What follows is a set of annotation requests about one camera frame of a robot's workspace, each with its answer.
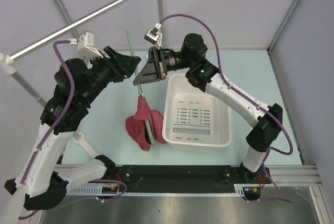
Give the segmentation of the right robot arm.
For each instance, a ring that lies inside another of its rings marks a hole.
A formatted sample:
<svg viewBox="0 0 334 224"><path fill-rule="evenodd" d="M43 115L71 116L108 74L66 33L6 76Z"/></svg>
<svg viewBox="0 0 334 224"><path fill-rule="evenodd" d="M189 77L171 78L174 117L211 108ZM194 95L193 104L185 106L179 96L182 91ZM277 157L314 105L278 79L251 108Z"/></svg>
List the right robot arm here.
<svg viewBox="0 0 334 224"><path fill-rule="evenodd" d="M248 150L241 163L241 178L253 183L259 178L259 169L271 143L281 132L282 107L276 103L261 103L222 78L219 69L206 59L208 48L199 34L187 34L177 52L162 48L161 33L148 32L144 39L153 46L148 50L147 62L135 78L134 85L161 81L168 72L186 69L185 77L193 87L224 102L252 128L246 136Z"/></svg>

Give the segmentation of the red tank top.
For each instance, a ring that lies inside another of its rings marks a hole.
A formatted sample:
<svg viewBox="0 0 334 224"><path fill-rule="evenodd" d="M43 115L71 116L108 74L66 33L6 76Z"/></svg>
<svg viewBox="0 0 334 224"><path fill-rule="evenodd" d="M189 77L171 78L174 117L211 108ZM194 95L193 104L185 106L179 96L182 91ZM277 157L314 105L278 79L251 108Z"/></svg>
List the red tank top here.
<svg viewBox="0 0 334 224"><path fill-rule="evenodd" d="M137 111L125 120L127 133L141 150L149 151L152 146L149 131L155 141L164 145L167 141L162 135L163 115L152 110L143 96L138 97Z"/></svg>

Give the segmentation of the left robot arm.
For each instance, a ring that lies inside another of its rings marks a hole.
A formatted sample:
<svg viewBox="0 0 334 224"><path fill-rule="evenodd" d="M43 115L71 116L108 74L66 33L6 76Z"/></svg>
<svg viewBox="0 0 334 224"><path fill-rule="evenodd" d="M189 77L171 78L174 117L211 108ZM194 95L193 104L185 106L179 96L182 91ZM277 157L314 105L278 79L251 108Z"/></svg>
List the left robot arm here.
<svg viewBox="0 0 334 224"><path fill-rule="evenodd" d="M121 54L107 46L91 67L79 58L63 61L54 78L57 85L40 117L35 147L22 174L7 180L5 189L15 195L25 186L25 210L48 210L56 207L66 193L93 180L109 182L115 177L115 163L97 155L86 165L65 173L54 167L63 148L89 113L92 102L108 84L129 78L141 61L138 56Z"/></svg>

